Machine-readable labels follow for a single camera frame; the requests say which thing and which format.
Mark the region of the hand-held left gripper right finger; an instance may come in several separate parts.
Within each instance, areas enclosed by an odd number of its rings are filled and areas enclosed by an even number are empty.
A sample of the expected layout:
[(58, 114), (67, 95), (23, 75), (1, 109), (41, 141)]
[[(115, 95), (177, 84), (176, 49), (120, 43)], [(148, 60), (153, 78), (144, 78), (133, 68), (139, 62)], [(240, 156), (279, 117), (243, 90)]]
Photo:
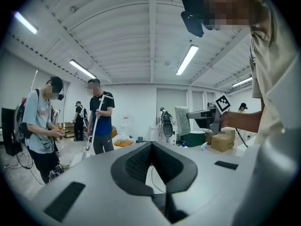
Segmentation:
[(200, 150), (152, 145), (152, 164), (165, 184), (163, 212), (154, 226), (230, 226), (236, 197), (231, 189), (241, 158)]

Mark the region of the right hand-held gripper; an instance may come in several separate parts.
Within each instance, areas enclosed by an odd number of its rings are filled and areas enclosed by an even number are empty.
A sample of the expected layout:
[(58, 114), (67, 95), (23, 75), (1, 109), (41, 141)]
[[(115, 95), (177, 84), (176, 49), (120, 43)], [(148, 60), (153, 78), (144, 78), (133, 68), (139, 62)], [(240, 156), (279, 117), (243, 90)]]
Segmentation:
[(202, 129), (210, 129), (213, 134), (221, 133), (222, 116), (231, 105), (225, 95), (207, 104), (206, 110), (187, 113), (188, 119), (195, 119)]

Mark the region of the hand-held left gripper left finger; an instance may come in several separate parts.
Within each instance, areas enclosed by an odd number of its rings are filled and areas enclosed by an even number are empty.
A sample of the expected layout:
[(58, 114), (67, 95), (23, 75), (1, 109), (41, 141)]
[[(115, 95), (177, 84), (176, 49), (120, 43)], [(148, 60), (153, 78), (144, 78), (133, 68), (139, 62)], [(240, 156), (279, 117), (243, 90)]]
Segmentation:
[(58, 226), (167, 226), (146, 185), (152, 144), (78, 162), (44, 186), (33, 204)]

